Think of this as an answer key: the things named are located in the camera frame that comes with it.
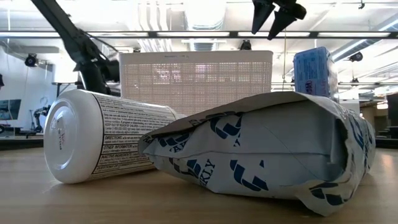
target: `white paper bag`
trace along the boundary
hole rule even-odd
[[[275,92],[177,120],[139,151],[213,192],[299,199],[327,216],[353,196],[375,145],[371,125],[328,98]]]

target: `white plastic bottle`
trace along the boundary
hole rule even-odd
[[[53,176],[68,184],[153,169],[138,154],[138,140],[177,118],[168,106],[67,91],[47,116],[45,160]]]

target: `desk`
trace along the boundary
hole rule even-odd
[[[338,213],[298,201],[214,194],[152,170],[65,185],[42,149],[0,152],[1,223],[398,223],[398,151],[378,149],[373,169]]]

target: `blue box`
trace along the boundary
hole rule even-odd
[[[325,96],[335,102],[338,98],[337,68],[329,51],[319,47],[294,56],[295,91]]]

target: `bottle label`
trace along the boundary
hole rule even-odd
[[[93,94],[103,119],[101,154],[89,180],[152,169],[137,150],[139,138],[176,120],[166,106]]]

